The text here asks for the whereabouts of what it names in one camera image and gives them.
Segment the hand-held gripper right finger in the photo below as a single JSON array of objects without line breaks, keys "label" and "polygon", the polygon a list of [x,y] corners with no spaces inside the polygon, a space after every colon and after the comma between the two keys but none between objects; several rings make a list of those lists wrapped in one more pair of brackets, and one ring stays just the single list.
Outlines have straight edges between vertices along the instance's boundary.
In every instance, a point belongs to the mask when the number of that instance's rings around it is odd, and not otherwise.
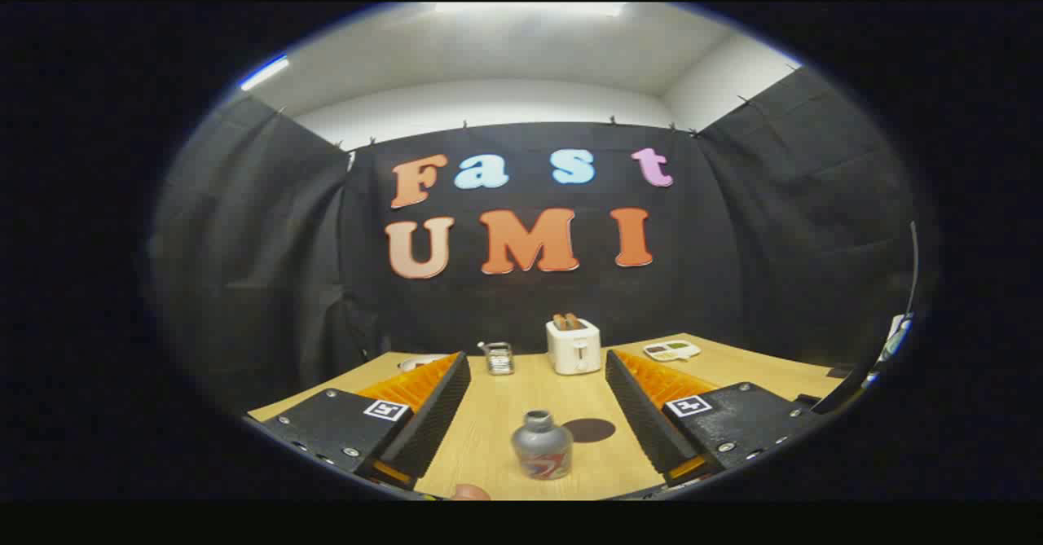
[{"label": "hand-held gripper right finger", "polygon": [[822,415],[752,382],[712,385],[663,364],[610,349],[605,379],[638,444],[670,488],[776,450]]}]

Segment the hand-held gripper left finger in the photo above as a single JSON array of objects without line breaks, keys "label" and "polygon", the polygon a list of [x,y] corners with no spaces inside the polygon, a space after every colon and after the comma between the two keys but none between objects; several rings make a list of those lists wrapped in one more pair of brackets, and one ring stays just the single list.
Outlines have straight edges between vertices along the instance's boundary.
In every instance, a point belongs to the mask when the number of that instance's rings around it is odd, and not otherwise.
[{"label": "hand-held gripper left finger", "polygon": [[431,467],[470,381],[467,355],[448,354],[367,389],[323,388],[261,426],[324,466],[412,490]]}]

